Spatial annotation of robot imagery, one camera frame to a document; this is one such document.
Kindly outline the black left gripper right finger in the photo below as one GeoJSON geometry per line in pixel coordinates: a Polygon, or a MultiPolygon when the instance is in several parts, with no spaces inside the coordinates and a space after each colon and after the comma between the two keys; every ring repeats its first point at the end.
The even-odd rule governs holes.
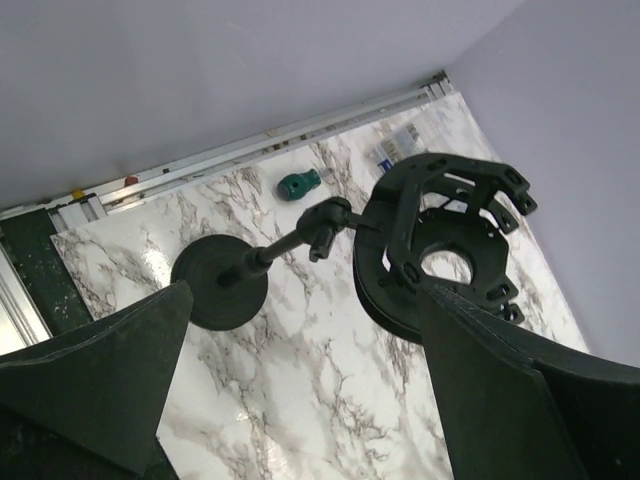
{"type": "Polygon", "coordinates": [[[419,325],[457,479],[586,479],[532,362],[468,317],[447,293],[418,295],[419,325]]]}

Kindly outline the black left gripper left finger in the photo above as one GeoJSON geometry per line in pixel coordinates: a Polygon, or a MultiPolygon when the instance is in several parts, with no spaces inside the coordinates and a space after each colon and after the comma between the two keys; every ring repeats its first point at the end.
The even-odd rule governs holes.
{"type": "Polygon", "coordinates": [[[180,281],[3,355],[2,476],[144,476],[192,304],[180,281]]]}

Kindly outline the black stand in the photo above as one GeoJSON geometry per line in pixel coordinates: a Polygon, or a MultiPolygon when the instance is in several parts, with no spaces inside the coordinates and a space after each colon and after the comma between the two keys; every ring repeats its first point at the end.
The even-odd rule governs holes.
{"type": "Polygon", "coordinates": [[[236,329],[264,305],[277,258],[307,246],[312,262],[324,260],[336,237],[351,229],[357,297],[386,331],[418,342],[417,296],[430,287],[516,325],[524,317],[506,273],[507,236],[520,217],[536,210],[529,189],[510,165],[423,153],[388,170],[361,213],[347,199],[331,197],[306,209],[290,233],[264,247],[231,235],[202,237],[179,254],[171,278],[191,289],[193,324],[236,329]]]}

